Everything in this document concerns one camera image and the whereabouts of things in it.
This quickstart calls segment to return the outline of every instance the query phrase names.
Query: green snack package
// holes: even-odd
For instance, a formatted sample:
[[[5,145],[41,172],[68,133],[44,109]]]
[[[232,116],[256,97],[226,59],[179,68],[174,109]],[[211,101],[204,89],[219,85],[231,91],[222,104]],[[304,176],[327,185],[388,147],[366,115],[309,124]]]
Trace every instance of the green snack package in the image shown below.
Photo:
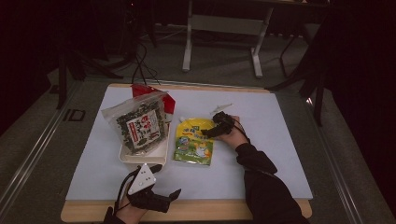
[[[174,160],[210,165],[213,139],[201,133],[215,127],[211,119],[186,119],[177,125]]]

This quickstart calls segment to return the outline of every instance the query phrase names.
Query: person's left hand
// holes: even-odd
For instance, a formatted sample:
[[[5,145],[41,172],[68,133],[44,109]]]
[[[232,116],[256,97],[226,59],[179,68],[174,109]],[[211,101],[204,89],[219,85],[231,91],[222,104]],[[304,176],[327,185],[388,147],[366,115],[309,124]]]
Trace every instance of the person's left hand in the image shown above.
[[[126,197],[126,192],[125,192],[124,196],[122,197],[122,199],[120,201],[119,208],[122,208],[123,206],[125,206],[128,203],[129,203],[129,200]],[[121,219],[126,224],[138,224],[140,219],[142,218],[142,216],[145,215],[147,213],[147,211],[148,211],[147,209],[137,208],[137,207],[131,206],[129,204],[129,205],[126,205],[125,207],[123,207],[121,210],[119,210],[116,214],[116,217]]]

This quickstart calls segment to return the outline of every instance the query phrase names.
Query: food package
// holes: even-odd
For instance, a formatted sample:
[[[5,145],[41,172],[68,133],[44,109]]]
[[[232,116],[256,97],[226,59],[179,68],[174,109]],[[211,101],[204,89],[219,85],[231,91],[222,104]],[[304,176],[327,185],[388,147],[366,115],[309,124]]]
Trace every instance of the food package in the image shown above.
[[[174,160],[210,165],[214,140],[201,130],[215,127],[211,119],[185,119],[177,125]]]
[[[155,91],[102,110],[105,120],[116,131],[121,143],[131,150],[131,155],[144,156],[167,137],[165,95],[166,92]]]

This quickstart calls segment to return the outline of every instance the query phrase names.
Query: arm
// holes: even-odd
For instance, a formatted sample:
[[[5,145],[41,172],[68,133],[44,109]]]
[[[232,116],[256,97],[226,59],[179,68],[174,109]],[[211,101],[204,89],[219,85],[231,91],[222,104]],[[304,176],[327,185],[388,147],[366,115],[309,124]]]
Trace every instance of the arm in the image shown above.
[[[233,118],[239,130],[243,130],[239,118]],[[218,139],[235,149],[237,162],[246,168],[246,201],[254,223],[308,223],[286,185],[275,176],[277,169],[264,152],[258,151],[235,128]]]

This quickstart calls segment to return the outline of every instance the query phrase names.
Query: white tabletop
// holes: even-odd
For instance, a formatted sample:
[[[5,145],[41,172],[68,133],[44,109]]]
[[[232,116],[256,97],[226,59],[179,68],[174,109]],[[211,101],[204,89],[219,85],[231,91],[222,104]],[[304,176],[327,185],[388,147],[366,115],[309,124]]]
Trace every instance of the white tabletop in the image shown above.
[[[280,177],[295,199],[312,199],[304,170],[291,141],[276,97],[272,93],[240,91],[166,90],[176,100],[169,135],[168,158],[155,174],[156,194],[181,189],[179,199],[244,199],[244,169],[236,153],[216,141],[210,166],[174,161],[178,118],[208,118],[218,105],[233,104],[225,113],[238,115],[251,143],[276,165]],[[100,110],[132,97],[130,88],[108,87]],[[129,174],[119,159],[120,140],[98,111],[87,145],[74,173],[66,200],[115,200],[120,184]]]

